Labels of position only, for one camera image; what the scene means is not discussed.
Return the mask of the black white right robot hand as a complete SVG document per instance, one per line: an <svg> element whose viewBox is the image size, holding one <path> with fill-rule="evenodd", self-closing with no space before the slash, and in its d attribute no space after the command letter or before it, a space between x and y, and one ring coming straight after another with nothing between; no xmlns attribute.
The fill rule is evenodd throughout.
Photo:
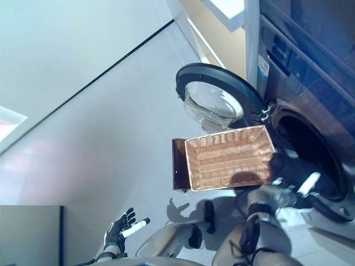
<svg viewBox="0 0 355 266"><path fill-rule="evenodd" d="M273 183L272 187L276 189L275 195L273 196L275 205L279 208L295 206L298 202L306 199L311 194L320 177L321 174L319 172L311 173L296 191L294 191L291 186L281 187Z"/></svg>

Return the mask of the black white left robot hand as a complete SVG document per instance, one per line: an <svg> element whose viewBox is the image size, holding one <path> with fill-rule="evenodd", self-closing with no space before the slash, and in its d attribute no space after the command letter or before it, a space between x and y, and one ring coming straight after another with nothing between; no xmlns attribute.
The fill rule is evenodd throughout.
<svg viewBox="0 0 355 266"><path fill-rule="evenodd" d="M116 221L112 222L104 235L104 250L113 248L118 254L124 253L125 241L132 234L150 223L150 218L136 221L133 207L127 209Z"/></svg>

